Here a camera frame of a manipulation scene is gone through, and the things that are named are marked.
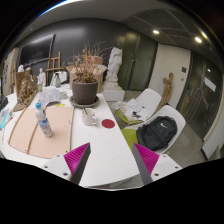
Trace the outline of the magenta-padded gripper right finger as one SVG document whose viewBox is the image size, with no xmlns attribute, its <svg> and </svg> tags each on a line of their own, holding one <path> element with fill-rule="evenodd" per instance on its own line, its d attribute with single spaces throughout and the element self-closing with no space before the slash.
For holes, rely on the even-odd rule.
<svg viewBox="0 0 224 224">
<path fill-rule="evenodd" d="M 158 155 L 150 149 L 134 143 L 132 153 L 137 163 L 143 185 L 147 185 L 182 169 L 167 154 Z"/>
</svg>

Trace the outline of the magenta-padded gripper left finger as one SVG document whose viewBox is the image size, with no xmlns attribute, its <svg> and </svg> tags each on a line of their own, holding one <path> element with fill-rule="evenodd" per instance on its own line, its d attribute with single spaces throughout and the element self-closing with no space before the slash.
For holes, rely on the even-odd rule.
<svg viewBox="0 0 224 224">
<path fill-rule="evenodd" d="M 90 144 L 86 143 L 65 155 L 55 155 L 42 166 L 42 169 L 78 185 L 90 153 Z"/>
</svg>

